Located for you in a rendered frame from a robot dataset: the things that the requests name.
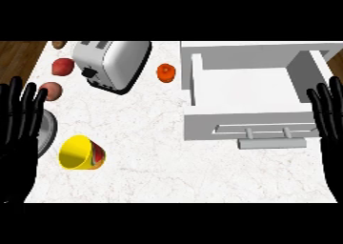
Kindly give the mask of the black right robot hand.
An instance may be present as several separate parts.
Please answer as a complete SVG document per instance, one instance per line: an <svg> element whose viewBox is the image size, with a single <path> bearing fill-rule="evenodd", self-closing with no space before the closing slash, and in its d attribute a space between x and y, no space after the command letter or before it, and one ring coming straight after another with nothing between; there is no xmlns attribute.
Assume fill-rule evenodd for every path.
<svg viewBox="0 0 343 244"><path fill-rule="evenodd" d="M343 204L343 84L337 76L328 85L308 89L314 119L321 137L325 181L336 202Z"/></svg>

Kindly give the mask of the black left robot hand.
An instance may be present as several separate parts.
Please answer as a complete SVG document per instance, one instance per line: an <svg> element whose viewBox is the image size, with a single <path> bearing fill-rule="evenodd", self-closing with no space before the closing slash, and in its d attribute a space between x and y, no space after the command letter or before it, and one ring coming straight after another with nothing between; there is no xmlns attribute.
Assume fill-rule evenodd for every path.
<svg viewBox="0 0 343 244"><path fill-rule="evenodd" d="M22 204L35 184L45 100L47 89L23 88L19 76L0 84L0 203Z"/></svg>

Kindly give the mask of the yellow cup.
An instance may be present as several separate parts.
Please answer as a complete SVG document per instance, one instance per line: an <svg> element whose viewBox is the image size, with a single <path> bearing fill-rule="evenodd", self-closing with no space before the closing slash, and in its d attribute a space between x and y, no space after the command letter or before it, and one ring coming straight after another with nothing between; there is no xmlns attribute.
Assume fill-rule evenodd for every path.
<svg viewBox="0 0 343 244"><path fill-rule="evenodd" d="M106 161L106 151L85 135L72 136L59 150L59 164L68 170L96 170Z"/></svg>

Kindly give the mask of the white drawer front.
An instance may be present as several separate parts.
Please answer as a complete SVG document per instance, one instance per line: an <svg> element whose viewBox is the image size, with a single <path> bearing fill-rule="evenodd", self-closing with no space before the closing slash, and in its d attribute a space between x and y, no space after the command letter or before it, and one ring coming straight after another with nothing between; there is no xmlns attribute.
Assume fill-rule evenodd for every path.
<svg viewBox="0 0 343 244"><path fill-rule="evenodd" d="M306 137L318 137L312 112L187 114L185 140L237 140L249 149L305 148Z"/></svg>

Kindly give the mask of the white open drawer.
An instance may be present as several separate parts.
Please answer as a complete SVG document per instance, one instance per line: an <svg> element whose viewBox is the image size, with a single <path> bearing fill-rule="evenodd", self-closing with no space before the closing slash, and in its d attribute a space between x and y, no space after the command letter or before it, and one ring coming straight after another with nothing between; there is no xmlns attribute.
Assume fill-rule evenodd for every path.
<svg viewBox="0 0 343 244"><path fill-rule="evenodd" d="M302 51L286 68L205 70L193 59L194 105L188 114L311 112L306 90L331 77L319 51Z"/></svg>

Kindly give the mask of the grey round plate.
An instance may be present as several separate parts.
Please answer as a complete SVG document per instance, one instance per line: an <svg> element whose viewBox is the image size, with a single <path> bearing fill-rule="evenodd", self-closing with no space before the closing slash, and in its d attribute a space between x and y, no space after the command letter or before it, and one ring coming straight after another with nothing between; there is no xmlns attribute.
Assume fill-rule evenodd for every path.
<svg viewBox="0 0 343 244"><path fill-rule="evenodd" d="M38 156L43 156L50 148L57 133L57 120L53 113L44 110L43 124L38 135Z"/></svg>

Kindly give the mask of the white toaster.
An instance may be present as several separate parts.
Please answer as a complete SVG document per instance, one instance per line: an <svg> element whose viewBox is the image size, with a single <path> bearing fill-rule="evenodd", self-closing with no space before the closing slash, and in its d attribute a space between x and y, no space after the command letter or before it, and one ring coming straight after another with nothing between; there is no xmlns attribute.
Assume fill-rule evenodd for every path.
<svg viewBox="0 0 343 244"><path fill-rule="evenodd" d="M72 58L90 86L125 94L138 80L150 51L150 41L79 41Z"/></svg>

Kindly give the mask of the white cabinet body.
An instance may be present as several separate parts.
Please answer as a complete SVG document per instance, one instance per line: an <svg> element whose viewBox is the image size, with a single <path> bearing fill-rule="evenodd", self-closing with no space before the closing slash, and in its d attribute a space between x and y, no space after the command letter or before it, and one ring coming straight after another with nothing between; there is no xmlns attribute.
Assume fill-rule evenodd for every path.
<svg viewBox="0 0 343 244"><path fill-rule="evenodd" d="M321 51L325 61L343 41L181 41L181 89L190 89L191 55L203 56L208 70L284 68L300 51Z"/></svg>

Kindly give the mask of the orange fruit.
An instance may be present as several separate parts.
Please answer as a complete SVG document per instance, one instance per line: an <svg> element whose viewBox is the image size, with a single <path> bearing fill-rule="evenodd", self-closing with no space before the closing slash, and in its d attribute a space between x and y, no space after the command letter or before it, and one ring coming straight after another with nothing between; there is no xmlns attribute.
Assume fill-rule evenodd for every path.
<svg viewBox="0 0 343 244"><path fill-rule="evenodd" d="M162 64L157 67L157 78L163 83L171 83L175 77L175 67L169 64Z"/></svg>

